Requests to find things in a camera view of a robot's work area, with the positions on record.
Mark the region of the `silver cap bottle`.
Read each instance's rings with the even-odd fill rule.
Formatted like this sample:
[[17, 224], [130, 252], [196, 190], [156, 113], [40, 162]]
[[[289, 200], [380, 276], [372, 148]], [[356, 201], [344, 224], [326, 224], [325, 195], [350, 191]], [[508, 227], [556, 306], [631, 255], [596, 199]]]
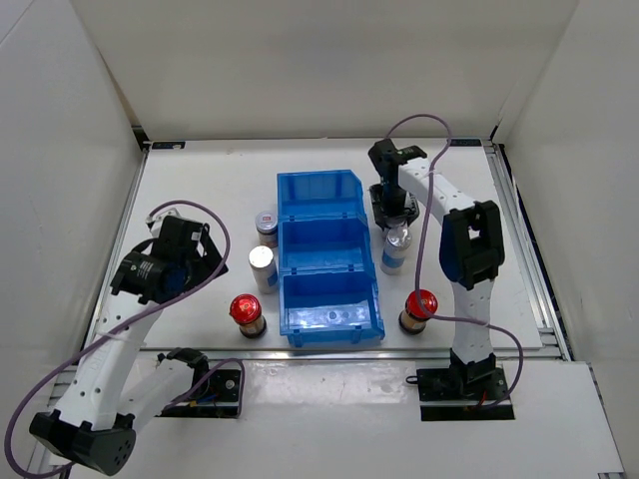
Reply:
[[412, 243], [412, 234], [407, 225], [390, 229], [385, 237], [381, 270], [389, 275], [399, 274]]
[[279, 275], [275, 255], [269, 247], [254, 247], [249, 253], [249, 264], [260, 292], [273, 293], [278, 289]]

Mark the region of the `red cap jar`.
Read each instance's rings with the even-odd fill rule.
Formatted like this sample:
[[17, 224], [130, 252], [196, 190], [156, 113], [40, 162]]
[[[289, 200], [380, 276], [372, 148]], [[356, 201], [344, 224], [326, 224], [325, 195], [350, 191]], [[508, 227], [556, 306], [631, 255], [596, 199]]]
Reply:
[[252, 294], [243, 293], [236, 296], [230, 304], [229, 315], [246, 338], [259, 338], [267, 330], [262, 306]]
[[400, 329], [409, 335], [418, 335], [424, 332], [428, 320], [433, 317], [438, 310], [438, 301], [435, 295], [421, 289], [419, 292], [413, 291], [407, 297], [404, 309], [398, 315]]

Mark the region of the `spice jar red label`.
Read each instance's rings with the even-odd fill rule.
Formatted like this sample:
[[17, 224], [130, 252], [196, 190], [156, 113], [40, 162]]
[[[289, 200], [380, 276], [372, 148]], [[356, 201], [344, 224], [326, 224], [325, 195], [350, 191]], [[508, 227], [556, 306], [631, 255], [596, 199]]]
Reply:
[[269, 248], [278, 246], [278, 216], [273, 211], [262, 211], [256, 215], [255, 225], [260, 244]]

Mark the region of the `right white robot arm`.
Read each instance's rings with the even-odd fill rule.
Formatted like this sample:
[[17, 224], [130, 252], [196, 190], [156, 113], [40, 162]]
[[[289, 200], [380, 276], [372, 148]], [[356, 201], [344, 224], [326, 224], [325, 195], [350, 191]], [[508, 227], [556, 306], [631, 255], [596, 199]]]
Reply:
[[440, 224], [439, 264], [454, 300], [448, 386], [457, 397], [469, 399], [487, 388], [496, 369], [490, 297], [505, 260], [499, 207], [455, 187], [418, 146], [400, 149], [383, 139], [368, 157], [379, 175], [369, 188], [373, 216], [387, 236], [417, 219], [418, 204], [426, 207], [424, 228], [430, 219]]

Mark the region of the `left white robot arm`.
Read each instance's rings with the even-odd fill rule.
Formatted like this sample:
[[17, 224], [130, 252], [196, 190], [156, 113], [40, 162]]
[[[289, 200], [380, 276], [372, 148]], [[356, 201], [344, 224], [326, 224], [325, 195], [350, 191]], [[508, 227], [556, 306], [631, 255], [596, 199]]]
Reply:
[[177, 398], [209, 393], [207, 356], [192, 348], [163, 355], [157, 369], [138, 385], [125, 383], [153, 324], [154, 312], [135, 323], [127, 312], [162, 306], [227, 272], [210, 238], [210, 227], [180, 217], [175, 210], [155, 217], [152, 236], [122, 259], [111, 280], [107, 310], [78, 363], [75, 377], [50, 412], [34, 416], [30, 433], [51, 453], [106, 476], [130, 459], [138, 433]]

